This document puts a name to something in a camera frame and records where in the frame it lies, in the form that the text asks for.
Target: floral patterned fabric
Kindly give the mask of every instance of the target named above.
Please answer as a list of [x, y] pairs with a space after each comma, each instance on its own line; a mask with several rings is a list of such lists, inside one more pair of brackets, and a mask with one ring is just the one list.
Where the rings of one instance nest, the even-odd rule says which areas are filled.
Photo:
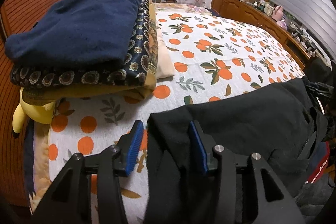
[[71, 84], [143, 85], [149, 66], [150, 40], [149, 0], [142, 0], [134, 23], [124, 66], [114, 71], [113, 62], [84, 69], [35, 68], [14, 65], [11, 81], [21, 87], [57, 87]]
[[[101, 152], [128, 133], [136, 119], [146, 126], [152, 112], [221, 100], [303, 76], [283, 47], [258, 27], [210, 15], [175, 10], [156, 12], [174, 63], [174, 77], [158, 83], [152, 97], [143, 101], [112, 94], [57, 102], [49, 131], [51, 180], [73, 153]], [[120, 178], [128, 223], [142, 223], [146, 211], [146, 157], [145, 130], [133, 173], [129, 178]], [[93, 223], [98, 223], [96, 194], [93, 176]]]

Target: folded fabric stack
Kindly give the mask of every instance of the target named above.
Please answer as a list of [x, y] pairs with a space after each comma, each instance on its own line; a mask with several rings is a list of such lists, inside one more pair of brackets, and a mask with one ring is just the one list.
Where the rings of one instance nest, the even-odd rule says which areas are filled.
[[22, 99], [122, 92], [144, 99], [155, 88], [158, 42], [150, 0], [61, 0], [29, 32], [8, 37], [11, 81]]

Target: beige cloth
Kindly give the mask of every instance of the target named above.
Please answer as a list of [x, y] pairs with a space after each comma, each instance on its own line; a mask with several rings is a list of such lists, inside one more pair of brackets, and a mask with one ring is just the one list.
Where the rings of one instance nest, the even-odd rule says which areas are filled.
[[174, 65], [171, 62], [170, 55], [166, 44], [163, 40], [161, 28], [156, 29], [157, 45], [159, 46], [159, 53], [157, 55], [156, 79], [174, 76]]

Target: stuffed toy ear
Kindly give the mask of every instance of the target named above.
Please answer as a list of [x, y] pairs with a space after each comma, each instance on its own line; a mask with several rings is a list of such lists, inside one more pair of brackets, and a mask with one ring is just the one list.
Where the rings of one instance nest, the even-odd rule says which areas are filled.
[[12, 121], [12, 127], [13, 127], [12, 135], [15, 139], [19, 137], [19, 134], [22, 130], [25, 118], [26, 118], [26, 114], [23, 111], [21, 104], [19, 104], [16, 110], [14, 111], [13, 121]]

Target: bedspread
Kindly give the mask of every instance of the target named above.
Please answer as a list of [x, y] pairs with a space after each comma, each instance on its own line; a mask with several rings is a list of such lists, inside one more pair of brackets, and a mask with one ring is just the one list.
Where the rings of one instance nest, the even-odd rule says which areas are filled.
[[[283, 47], [258, 27], [184, 10], [158, 8], [156, 12], [175, 76], [158, 82], [153, 95], [143, 101], [110, 94], [57, 102], [49, 131], [51, 181], [73, 153], [100, 153], [128, 133], [136, 119], [146, 126], [152, 112], [221, 100], [303, 76]], [[142, 223], [144, 218], [146, 158], [145, 130], [134, 172], [129, 178], [120, 178], [129, 223]], [[91, 193], [92, 222], [98, 223], [96, 177]]]

